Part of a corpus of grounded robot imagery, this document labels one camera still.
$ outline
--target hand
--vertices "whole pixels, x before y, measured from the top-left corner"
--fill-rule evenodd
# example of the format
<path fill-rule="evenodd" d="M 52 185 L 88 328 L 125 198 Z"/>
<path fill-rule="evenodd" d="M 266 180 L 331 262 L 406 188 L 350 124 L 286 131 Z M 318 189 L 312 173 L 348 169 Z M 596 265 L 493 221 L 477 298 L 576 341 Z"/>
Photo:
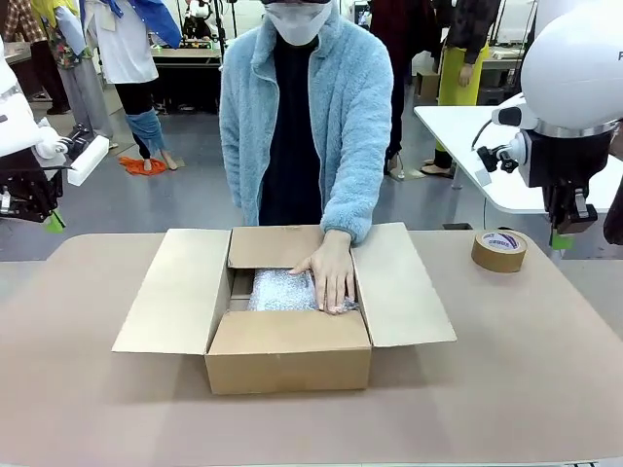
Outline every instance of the hand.
<path fill-rule="evenodd" d="M 347 294 L 354 298 L 350 242 L 349 233 L 328 231 L 320 248 L 290 271 L 291 274 L 300 274 L 311 269 L 315 281 L 315 300 L 321 311 L 336 313 Z"/>
<path fill-rule="evenodd" d="M 462 68 L 460 69 L 460 74 L 458 75 L 458 85 L 462 88 L 467 88 L 469 83 L 471 82 L 471 77 L 474 74 L 474 65 L 469 63 L 464 63 Z"/>

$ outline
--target fleece jacket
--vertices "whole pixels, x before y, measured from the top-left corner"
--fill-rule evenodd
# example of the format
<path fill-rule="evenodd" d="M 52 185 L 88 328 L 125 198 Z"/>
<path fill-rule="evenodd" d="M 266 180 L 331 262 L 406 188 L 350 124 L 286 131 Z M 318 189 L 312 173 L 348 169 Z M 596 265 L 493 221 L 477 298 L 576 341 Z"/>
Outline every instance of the fleece jacket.
<path fill-rule="evenodd" d="M 268 18 L 227 49 L 220 129 L 227 180 L 244 224 L 257 226 L 279 88 Z M 308 76 L 311 133 L 320 158 L 321 227 L 363 240 L 383 181 L 393 75 L 383 43 L 333 8 L 318 33 Z"/>

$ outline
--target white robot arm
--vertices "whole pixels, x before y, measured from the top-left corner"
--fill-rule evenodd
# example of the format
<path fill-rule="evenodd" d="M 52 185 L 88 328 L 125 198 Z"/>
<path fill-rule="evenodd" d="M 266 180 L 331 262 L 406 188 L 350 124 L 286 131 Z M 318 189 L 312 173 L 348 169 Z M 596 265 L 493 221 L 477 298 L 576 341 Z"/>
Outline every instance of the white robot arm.
<path fill-rule="evenodd" d="M 62 170 L 80 186 L 108 153 L 108 140 L 81 125 L 58 136 L 35 124 L 0 39 L 0 217 L 44 222 L 62 196 Z"/>
<path fill-rule="evenodd" d="M 586 203 L 588 182 L 604 169 L 623 118 L 621 18 L 620 0 L 540 0 L 523 94 L 492 115 L 521 131 L 506 146 L 478 150 L 488 171 L 501 160 L 505 170 L 519 166 L 529 187 L 543 188 L 558 234 L 583 232 L 597 220 Z"/>

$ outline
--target packing tape roll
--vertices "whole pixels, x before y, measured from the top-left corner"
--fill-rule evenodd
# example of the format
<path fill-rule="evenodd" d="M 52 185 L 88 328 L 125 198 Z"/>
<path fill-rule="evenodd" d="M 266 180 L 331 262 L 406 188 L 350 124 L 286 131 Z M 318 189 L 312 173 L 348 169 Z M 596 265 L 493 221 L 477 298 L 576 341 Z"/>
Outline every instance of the packing tape roll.
<path fill-rule="evenodd" d="M 493 272 L 517 272 L 522 268 L 528 245 L 510 231 L 477 233 L 471 258 L 478 266 Z"/>

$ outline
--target person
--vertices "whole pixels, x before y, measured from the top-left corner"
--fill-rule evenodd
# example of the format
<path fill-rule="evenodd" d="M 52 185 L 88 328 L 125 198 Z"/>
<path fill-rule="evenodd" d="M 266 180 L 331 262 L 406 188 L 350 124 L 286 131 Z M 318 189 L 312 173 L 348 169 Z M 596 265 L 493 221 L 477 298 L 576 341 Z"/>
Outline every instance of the person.
<path fill-rule="evenodd" d="M 32 0 L 32 8 L 48 34 L 76 123 L 111 140 L 111 149 L 116 147 L 112 143 L 113 128 L 93 67 L 92 52 L 72 0 Z"/>
<path fill-rule="evenodd" d="M 393 70 L 391 134 L 385 151 L 385 174 L 398 165 L 405 108 L 405 74 L 411 60 L 423 51 L 434 53 L 441 41 L 430 0 L 373 0 L 370 32 L 387 47 Z"/>
<path fill-rule="evenodd" d="M 349 248 L 383 180 L 393 76 L 385 46 L 330 0 L 263 0 L 261 26 L 225 53 L 220 129 L 245 225 L 320 224 L 311 269 L 320 309 L 354 297 Z"/>
<path fill-rule="evenodd" d="M 489 29 L 497 18 L 500 0 L 457 0 L 454 13 L 450 1 L 437 6 L 437 15 L 451 18 L 446 39 L 439 105 L 476 105 L 483 60 L 489 54 Z M 435 159 L 424 162 L 421 172 L 446 178 L 453 177 L 452 157 L 437 142 Z"/>
<path fill-rule="evenodd" d="M 104 77 L 117 89 L 143 169 L 152 171 L 152 155 L 160 151 L 176 170 L 154 110 L 151 87 L 158 70 L 147 35 L 149 27 L 170 47 L 179 47 L 182 35 L 168 8 L 162 0 L 80 0 L 80 10 L 88 39 L 99 46 Z"/>
<path fill-rule="evenodd" d="M 48 47 L 48 38 L 32 15 L 29 0 L 9 0 L 3 36 L 5 42 L 11 42 L 18 27 L 30 43 L 30 55 L 37 79 L 52 100 L 52 107 L 47 114 L 66 114 L 69 112 L 69 100 Z"/>

